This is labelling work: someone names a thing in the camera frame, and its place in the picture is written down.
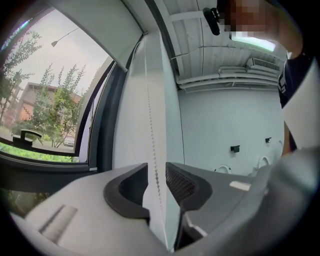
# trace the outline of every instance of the person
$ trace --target person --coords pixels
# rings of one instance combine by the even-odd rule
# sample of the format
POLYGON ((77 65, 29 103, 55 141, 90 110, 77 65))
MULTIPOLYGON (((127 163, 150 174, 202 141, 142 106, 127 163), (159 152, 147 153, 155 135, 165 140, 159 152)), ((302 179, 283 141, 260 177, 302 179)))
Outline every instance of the person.
MULTIPOLYGON (((298 26, 283 8, 265 0, 228 0, 220 15, 227 30, 247 32, 251 37, 277 41, 287 50, 288 59, 278 82, 283 108, 297 91, 313 60, 298 26)), ((282 156, 295 149, 294 138, 284 123, 282 156)))

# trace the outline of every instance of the ceiling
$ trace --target ceiling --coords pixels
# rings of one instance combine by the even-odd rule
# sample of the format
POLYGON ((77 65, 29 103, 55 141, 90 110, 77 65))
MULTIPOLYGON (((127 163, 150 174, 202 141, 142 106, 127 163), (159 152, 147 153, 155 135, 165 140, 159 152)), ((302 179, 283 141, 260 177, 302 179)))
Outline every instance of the ceiling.
POLYGON ((249 58, 258 58, 280 67, 287 58, 279 44, 273 52, 230 39, 220 27, 213 35, 205 18, 204 8, 217 6, 217 0, 155 0, 168 30, 178 65, 179 79, 217 74, 221 66, 245 67, 249 58))

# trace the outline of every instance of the green tree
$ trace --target green tree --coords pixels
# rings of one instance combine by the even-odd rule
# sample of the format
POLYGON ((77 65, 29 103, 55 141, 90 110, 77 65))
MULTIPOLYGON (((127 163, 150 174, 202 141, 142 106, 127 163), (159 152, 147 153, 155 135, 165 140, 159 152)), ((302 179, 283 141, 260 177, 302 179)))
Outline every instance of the green tree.
POLYGON ((18 92, 21 90, 19 87, 21 81, 33 75, 32 73, 23 74, 21 70, 15 72, 14 68, 42 48, 42 45, 38 45, 40 38, 41 36, 37 32, 27 31, 13 45, 13 50, 6 58, 3 66, 0 67, 0 124, 9 104, 17 99, 18 92))
POLYGON ((79 70, 75 64, 62 82, 63 67, 58 74, 58 88, 50 94, 50 86, 55 78, 51 64, 42 76, 41 89, 36 94, 33 112, 28 113, 27 120, 17 122, 11 132, 18 134, 21 129, 35 130, 47 135, 51 146, 58 148, 68 135, 76 132, 79 114, 88 92, 87 90, 82 93, 80 97, 77 95, 77 85, 85 73, 85 68, 86 66, 83 66, 79 70))

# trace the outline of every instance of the sky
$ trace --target sky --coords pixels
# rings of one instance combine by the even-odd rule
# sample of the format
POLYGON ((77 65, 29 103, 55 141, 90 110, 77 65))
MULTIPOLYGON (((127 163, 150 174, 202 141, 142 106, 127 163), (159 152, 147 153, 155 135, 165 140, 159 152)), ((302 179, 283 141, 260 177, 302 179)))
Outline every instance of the sky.
POLYGON ((38 40, 38 44, 42 45, 42 48, 14 69, 14 71, 22 69, 23 74, 34 73, 29 79, 21 82, 20 87, 22 89, 26 87, 28 82, 40 83, 46 68, 51 63, 52 72, 55 74, 51 85, 57 87, 58 74, 61 68, 64 66, 61 79, 64 81, 69 69, 77 64, 79 69, 86 65, 85 74, 76 88, 79 95, 81 92, 85 92, 97 69, 101 67, 109 55, 80 28, 61 39, 55 47, 51 45, 52 42, 57 41, 76 28, 77 25, 59 11, 54 10, 29 29, 29 31, 40 34, 42 38, 38 40))

